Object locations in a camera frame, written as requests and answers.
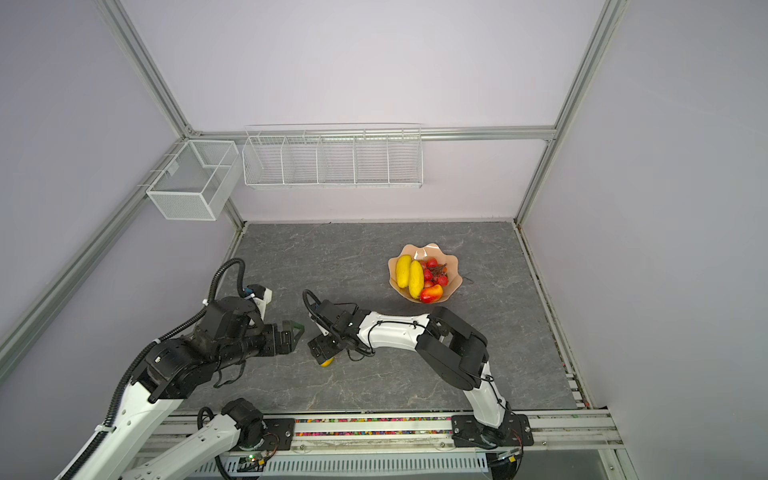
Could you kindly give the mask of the red strawberry bunch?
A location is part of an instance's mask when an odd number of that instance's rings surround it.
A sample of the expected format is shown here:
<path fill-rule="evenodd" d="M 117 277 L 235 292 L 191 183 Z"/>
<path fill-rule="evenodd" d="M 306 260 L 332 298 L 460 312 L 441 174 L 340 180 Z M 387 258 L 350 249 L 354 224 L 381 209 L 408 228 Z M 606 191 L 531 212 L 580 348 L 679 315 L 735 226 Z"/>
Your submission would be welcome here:
<path fill-rule="evenodd" d="M 428 258 L 420 262 L 424 268 L 424 287 L 439 284 L 446 287 L 449 283 L 447 266 L 438 262 L 436 258 Z"/>

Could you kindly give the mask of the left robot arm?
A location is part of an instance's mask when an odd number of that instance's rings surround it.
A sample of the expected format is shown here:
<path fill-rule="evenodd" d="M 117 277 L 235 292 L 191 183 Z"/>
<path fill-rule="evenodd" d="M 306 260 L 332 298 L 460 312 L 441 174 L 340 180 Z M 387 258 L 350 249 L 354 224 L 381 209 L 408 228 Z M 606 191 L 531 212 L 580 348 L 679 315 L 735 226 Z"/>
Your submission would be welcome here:
<path fill-rule="evenodd" d="M 117 479 L 163 421 L 194 390 L 224 385 L 221 373 L 251 357 L 292 353 L 305 328 L 264 321 L 271 297 L 210 300 L 189 322 L 190 334 L 169 333 L 134 359 L 113 393 L 105 420 L 60 472 L 62 479 Z"/>

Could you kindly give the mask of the yellow fake fruit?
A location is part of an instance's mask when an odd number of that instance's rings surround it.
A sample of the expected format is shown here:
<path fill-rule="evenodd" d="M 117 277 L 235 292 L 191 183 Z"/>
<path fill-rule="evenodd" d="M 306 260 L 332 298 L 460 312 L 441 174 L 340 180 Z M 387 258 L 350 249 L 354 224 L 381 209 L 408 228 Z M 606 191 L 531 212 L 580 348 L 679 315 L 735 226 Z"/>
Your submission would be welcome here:
<path fill-rule="evenodd" d="M 400 289 L 406 289 L 410 283 L 410 271 L 413 259 L 409 255 L 398 258 L 395 269 L 395 279 Z"/>
<path fill-rule="evenodd" d="M 424 289 L 424 282 L 424 268 L 422 264 L 417 260 L 412 261 L 409 270 L 408 292 L 413 299 L 420 299 L 421 292 Z"/>

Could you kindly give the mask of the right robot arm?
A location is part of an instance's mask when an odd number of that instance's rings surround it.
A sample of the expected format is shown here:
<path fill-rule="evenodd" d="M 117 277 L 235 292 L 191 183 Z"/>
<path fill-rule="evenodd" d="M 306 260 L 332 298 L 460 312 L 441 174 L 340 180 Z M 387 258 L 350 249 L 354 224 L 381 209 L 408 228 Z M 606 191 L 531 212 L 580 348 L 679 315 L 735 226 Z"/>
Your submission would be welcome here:
<path fill-rule="evenodd" d="M 308 346 L 324 365 L 345 351 L 357 360 L 372 358 L 382 348 L 417 353 L 446 383 L 464 392 L 472 406 L 481 448 L 500 446 L 513 435 L 507 424 L 513 411 L 496 386 L 488 340 L 449 309 L 436 306 L 418 316 L 393 316 L 361 309 L 352 303 L 319 300 L 305 290 L 302 299 L 320 334 Z"/>

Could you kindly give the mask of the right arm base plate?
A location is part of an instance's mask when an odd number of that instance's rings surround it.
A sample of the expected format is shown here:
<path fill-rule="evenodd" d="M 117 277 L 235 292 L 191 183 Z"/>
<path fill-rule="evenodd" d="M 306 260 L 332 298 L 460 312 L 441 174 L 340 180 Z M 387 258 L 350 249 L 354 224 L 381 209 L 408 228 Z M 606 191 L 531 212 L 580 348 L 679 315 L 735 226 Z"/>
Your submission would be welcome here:
<path fill-rule="evenodd" d="M 451 417 L 452 440 L 456 447 L 494 449 L 497 447 L 529 447 L 535 441 L 529 419 L 523 414 L 507 412 L 497 428 L 481 424 L 473 415 Z"/>

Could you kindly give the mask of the pink scalloped fruit bowl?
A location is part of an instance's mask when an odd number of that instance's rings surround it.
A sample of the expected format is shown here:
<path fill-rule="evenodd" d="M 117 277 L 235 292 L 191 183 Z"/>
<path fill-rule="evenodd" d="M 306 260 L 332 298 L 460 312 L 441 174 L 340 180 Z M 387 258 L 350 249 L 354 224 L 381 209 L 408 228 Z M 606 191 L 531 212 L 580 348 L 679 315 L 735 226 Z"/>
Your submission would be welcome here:
<path fill-rule="evenodd" d="M 464 283 L 458 266 L 458 258 L 445 254 L 437 244 L 408 244 L 388 261 L 389 284 L 413 303 L 442 303 Z"/>

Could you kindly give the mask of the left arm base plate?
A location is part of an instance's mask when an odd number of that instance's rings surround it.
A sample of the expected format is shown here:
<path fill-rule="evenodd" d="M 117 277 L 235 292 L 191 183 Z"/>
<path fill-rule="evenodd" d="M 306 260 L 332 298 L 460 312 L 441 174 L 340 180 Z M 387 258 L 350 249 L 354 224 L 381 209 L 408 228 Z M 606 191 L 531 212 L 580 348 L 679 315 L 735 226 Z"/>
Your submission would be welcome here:
<path fill-rule="evenodd" d="M 236 447 L 244 451 L 287 451 L 291 448 L 296 419 L 266 418 L 251 422 L 240 430 Z"/>

